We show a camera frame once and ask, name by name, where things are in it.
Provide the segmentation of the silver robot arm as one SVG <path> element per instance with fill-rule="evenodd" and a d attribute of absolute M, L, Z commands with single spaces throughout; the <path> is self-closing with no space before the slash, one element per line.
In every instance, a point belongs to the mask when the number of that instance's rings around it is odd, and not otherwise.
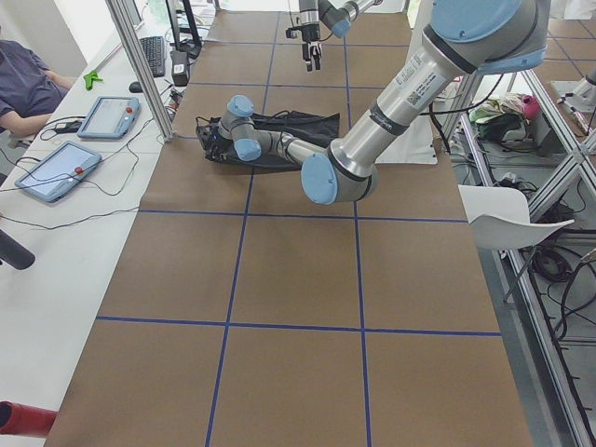
<path fill-rule="evenodd" d="M 327 147 L 286 129 L 263 129 L 254 107 L 236 95 L 223 115 L 196 128 L 203 150 L 218 161 L 254 165 L 262 157 L 301 168 L 305 195 L 317 204 L 352 202 L 377 185 L 375 160 L 459 75 L 501 75 L 531 69 L 546 53 L 548 1 L 435 1 L 421 47 L 343 138 Z"/>
<path fill-rule="evenodd" d="M 302 58 L 308 72 L 320 69 L 322 48 L 320 24 L 324 24 L 331 34 L 343 38 L 358 16 L 373 6 L 381 5 L 382 1 L 345 1 L 340 7 L 335 7 L 330 1 L 311 0 L 299 1 L 297 25 L 286 30 L 288 38 L 294 38 L 297 33 L 302 37 Z"/>

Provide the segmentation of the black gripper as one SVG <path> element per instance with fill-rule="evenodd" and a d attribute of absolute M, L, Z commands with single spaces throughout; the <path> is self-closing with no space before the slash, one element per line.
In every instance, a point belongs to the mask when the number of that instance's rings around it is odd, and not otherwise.
<path fill-rule="evenodd" d="M 313 71 L 313 63 L 311 59 L 314 59 L 315 69 L 321 69 L 321 48 L 320 48 L 320 28 L 317 22 L 302 24 L 300 26 L 302 34 L 303 44 L 302 52 L 305 61 L 306 70 L 308 72 Z"/>
<path fill-rule="evenodd" d="M 196 126 L 196 136 L 208 161 L 230 161 L 231 141 L 220 135 L 219 123 L 209 122 Z"/>

